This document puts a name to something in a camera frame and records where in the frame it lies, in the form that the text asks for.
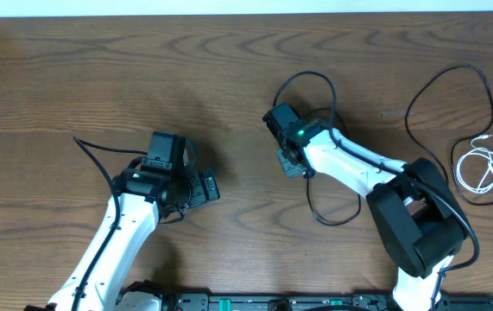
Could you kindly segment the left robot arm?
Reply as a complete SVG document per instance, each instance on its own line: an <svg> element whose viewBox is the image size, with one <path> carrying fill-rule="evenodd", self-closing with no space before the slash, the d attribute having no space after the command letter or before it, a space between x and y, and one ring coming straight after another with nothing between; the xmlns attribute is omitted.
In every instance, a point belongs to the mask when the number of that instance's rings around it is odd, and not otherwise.
<svg viewBox="0 0 493 311"><path fill-rule="evenodd" d="M104 219L79 264L46 310L175 310L175 299L139 282L123 283L138 251L159 224L220 197L214 173L196 167L190 139L156 131L146 151L115 177L104 173L111 197Z"/></svg>

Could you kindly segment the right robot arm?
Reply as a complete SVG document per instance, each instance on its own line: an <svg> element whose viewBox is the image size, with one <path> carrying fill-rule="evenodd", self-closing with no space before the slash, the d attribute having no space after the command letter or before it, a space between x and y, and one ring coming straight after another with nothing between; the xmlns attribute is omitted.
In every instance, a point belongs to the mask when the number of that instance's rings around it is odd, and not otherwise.
<svg viewBox="0 0 493 311"><path fill-rule="evenodd" d="M402 310L429 310L440 298L439 273L469 237L467 218L437 167L406 163L349 140L326 121L307 121L288 104L262 118L278 142L288 177L329 175L364 198L382 244L398 267L392 298Z"/></svg>

